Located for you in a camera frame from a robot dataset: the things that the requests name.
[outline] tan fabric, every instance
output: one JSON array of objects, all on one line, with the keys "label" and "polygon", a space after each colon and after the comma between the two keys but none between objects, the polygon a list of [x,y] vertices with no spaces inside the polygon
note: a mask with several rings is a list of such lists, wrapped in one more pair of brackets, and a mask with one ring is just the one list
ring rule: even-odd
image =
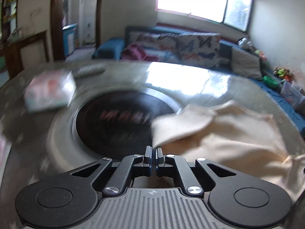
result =
[{"label": "tan fabric", "polygon": [[190,104],[179,115],[152,122],[153,146],[188,162],[204,157],[282,187],[295,202],[305,189],[305,155],[291,156],[272,114],[236,101],[205,108]]}]

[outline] gray ribbed panel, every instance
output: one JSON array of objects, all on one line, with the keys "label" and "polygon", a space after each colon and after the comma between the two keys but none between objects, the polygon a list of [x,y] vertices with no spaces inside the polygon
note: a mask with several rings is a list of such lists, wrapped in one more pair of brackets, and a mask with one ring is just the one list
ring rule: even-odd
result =
[{"label": "gray ribbed panel", "polygon": [[122,196],[104,199],[92,217],[72,227],[72,229],[118,228],[230,229],[233,227],[218,221],[201,199],[186,197],[177,188],[128,188]]}]

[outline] brown wooden door frame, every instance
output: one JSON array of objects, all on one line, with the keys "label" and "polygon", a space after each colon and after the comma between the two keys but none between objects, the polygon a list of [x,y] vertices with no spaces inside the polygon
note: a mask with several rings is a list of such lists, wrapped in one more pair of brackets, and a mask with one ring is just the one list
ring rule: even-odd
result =
[{"label": "brown wooden door frame", "polygon": [[[65,60],[63,51],[63,0],[51,0],[51,39],[54,60]],[[96,48],[100,46],[102,0],[96,1]]]}]

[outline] black circular cooktop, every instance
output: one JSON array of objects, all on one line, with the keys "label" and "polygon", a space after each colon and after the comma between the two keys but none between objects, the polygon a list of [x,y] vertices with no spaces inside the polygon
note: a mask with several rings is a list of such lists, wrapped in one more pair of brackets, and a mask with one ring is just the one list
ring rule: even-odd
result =
[{"label": "black circular cooktop", "polygon": [[83,143],[103,157],[122,160],[144,154],[152,145],[150,124],[159,115],[174,113],[161,99],[137,91],[103,94],[86,103],[76,117]]}]

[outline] doorway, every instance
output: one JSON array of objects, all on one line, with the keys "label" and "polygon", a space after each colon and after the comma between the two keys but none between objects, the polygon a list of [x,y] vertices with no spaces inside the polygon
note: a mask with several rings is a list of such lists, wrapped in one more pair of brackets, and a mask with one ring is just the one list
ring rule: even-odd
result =
[{"label": "doorway", "polygon": [[54,60],[91,59],[100,45],[100,8],[101,0],[51,0]]}]

